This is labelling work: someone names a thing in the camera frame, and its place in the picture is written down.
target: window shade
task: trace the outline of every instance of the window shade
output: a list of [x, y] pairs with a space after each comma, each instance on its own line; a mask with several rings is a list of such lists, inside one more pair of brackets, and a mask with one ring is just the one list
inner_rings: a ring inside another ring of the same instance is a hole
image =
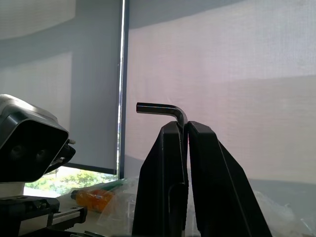
[[125, 175], [182, 108], [209, 125], [254, 188], [307, 214], [316, 197], [316, 2], [131, 0]]
[[120, 1], [0, 2], [0, 93], [59, 119], [72, 167], [116, 170], [119, 44]]

